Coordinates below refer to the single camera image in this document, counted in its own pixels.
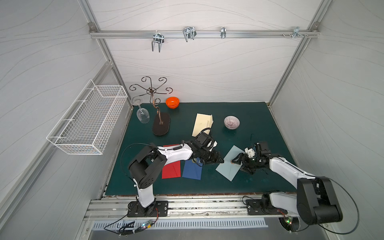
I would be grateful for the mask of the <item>light teal envelope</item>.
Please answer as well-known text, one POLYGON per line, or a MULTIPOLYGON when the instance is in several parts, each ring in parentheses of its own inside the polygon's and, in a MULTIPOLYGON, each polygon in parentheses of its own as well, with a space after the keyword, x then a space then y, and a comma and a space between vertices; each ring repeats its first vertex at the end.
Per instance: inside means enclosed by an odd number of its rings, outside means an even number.
POLYGON ((245 152, 243 150, 233 145, 227 155, 224 157, 224 163, 219 164, 216 168, 216 171, 231 182, 242 166, 238 164, 232 164, 231 160, 235 159, 239 154, 244 153, 245 152))

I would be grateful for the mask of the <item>cream yellow envelope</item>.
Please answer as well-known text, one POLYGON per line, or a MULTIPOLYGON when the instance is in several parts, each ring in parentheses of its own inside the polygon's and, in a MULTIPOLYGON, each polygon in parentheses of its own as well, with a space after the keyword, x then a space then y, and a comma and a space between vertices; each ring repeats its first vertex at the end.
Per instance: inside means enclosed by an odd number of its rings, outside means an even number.
POLYGON ((203 129, 211 128, 213 122, 212 115, 197 114, 192 136, 196 137, 203 129))

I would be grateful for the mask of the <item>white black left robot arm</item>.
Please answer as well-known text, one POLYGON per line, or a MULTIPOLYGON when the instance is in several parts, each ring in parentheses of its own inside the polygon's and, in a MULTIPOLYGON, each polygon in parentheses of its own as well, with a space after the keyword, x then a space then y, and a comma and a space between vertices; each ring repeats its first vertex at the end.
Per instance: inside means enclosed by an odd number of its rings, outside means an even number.
POLYGON ((222 164, 224 159, 215 150, 217 141, 212 137, 211 128, 205 128, 189 141, 179 145, 157 147, 154 144, 145 147, 128 165, 128 170, 137 188, 137 201, 143 208, 155 202, 153 184, 164 166, 174 162, 199 159, 200 165, 222 164))

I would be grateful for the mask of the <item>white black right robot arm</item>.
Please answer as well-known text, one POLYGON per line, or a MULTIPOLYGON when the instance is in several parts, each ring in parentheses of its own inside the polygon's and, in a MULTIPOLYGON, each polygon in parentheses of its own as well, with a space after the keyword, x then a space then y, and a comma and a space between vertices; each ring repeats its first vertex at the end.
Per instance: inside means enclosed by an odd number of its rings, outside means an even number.
POLYGON ((257 169, 269 169, 297 190, 295 196, 281 192, 264 194, 260 206, 265 213, 292 212, 307 225, 342 221, 343 213, 332 181, 309 174, 283 156, 273 154, 267 142, 258 142, 251 149, 245 149, 231 163, 240 165, 241 171, 249 174, 257 169))

